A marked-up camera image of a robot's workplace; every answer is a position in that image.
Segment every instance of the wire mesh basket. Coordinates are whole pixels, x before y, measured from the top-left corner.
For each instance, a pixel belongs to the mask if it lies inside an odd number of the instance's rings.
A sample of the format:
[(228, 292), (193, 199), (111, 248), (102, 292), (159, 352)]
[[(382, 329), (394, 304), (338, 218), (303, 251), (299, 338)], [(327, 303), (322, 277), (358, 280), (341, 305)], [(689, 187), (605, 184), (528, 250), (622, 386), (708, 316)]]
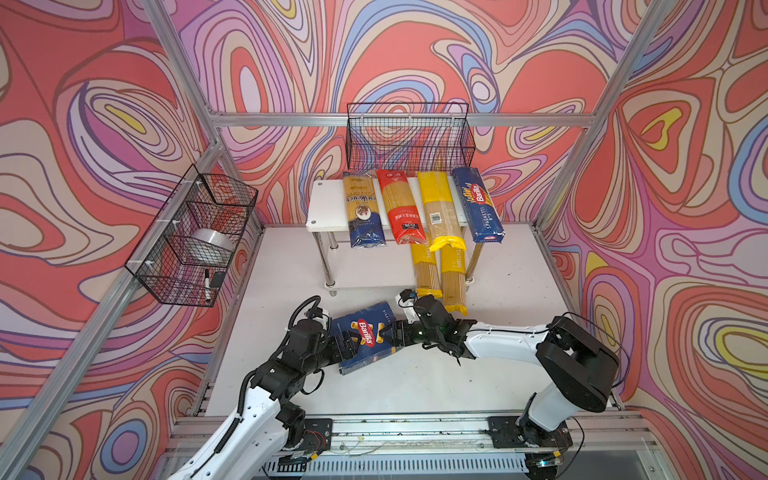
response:
[(468, 167), (475, 154), (468, 110), (462, 102), (347, 104), (347, 169), (413, 173)]
[(132, 273), (160, 303), (213, 306), (257, 197), (258, 191), (240, 180), (198, 174)]

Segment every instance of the shelf top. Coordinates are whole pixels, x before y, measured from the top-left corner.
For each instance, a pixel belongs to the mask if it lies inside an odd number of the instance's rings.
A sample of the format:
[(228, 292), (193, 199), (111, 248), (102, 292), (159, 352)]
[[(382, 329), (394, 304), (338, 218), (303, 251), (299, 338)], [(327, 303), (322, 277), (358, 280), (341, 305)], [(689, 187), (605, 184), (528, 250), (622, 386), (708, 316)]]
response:
[[(453, 177), (448, 177), (448, 185), (451, 187), (453, 204), (456, 207), (456, 216), (460, 227), (467, 226), (467, 217), (464, 215), (462, 201), (458, 196), (456, 184)], [(416, 208), (419, 210), (419, 216), (422, 218), (422, 224), (426, 228), (424, 206), (422, 204), (422, 192), (419, 189), (419, 179), (408, 177), (408, 183), (413, 192), (413, 199), (416, 201)], [(384, 208), (382, 191), (377, 179), (373, 179), (373, 188), (376, 191), (376, 201), (379, 204), (379, 213), (382, 218), (384, 230), (391, 230), (389, 218)], [(348, 221), (346, 219), (346, 197), (344, 195), (343, 180), (315, 180), (310, 194), (310, 211), (306, 215), (306, 228), (310, 232), (346, 232), (349, 231)]]

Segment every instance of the barilla box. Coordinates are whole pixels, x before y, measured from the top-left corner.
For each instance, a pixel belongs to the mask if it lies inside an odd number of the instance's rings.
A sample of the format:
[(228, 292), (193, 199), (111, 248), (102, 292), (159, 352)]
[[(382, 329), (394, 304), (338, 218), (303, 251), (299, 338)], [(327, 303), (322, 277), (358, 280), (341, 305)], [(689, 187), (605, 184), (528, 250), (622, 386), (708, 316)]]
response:
[(395, 314), (392, 313), (387, 302), (377, 303), (359, 312), (333, 319), (331, 335), (341, 336), (341, 332), (346, 330), (360, 337), (357, 355), (341, 362), (339, 372), (346, 375), (396, 352), (398, 349), (381, 335), (381, 332), (393, 322), (395, 322)]
[(454, 168), (452, 176), (475, 243), (501, 242), (504, 228), (482, 182), (480, 170), (474, 167)]

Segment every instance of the robotic arm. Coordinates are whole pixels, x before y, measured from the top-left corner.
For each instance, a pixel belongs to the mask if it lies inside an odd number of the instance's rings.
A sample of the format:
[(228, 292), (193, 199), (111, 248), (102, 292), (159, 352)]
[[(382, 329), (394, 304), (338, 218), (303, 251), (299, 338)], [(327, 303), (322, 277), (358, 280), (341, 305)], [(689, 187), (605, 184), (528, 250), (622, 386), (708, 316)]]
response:
[[(618, 358), (569, 318), (558, 316), (548, 325), (519, 329), (497, 327), (454, 319), (431, 295), (416, 299), (405, 290), (397, 300), (408, 319), (383, 333), (394, 346), (421, 343), (457, 361), (497, 356), (544, 367), (552, 383), (535, 393), (518, 417), (520, 445), (550, 445), (553, 432), (579, 409), (605, 410)], [(303, 391), (310, 373), (353, 358), (359, 339), (347, 332), (331, 336), (330, 317), (319, 301), (319, 296), (311, 297), (293, 312), (275, 353), (243, 379), (237, 409), (169, 480), (248, 479), (281, 449), (295, 449), (293, 457), (302, 462), (321, 453), (325, 441), (312, 441), (320, 435), (305, 429), (305, 412), (290, 399)], [(294, 325), (308, 306), (306, 318)]]

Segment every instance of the psychedelic wallpaper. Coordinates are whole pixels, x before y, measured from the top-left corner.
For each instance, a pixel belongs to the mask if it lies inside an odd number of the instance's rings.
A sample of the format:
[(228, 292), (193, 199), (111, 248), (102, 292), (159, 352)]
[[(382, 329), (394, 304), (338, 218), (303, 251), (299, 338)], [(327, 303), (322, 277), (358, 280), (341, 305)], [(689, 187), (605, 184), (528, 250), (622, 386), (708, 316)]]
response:
[[(138, 2), (0, 2), (0, 441), (206, 146)], [(247, 243), (215, 308), (136, 295), (25, 480), (147, 477)]]
[[(167, 2), (211, 108), (344, 112), (351, 101), (450, 101), (473, 112), (591, 112), (644, 0)], [(344, 128), (222, 135), (265, 223), (303, 223), (310, 186), (345, 170)], [(474, 130), (474, 165), (506, 221), (530, 221), (576, 129)]]
[(678, 2), (545, 225), (681, 478), (768, 478), (767, 138), (768, 4)]

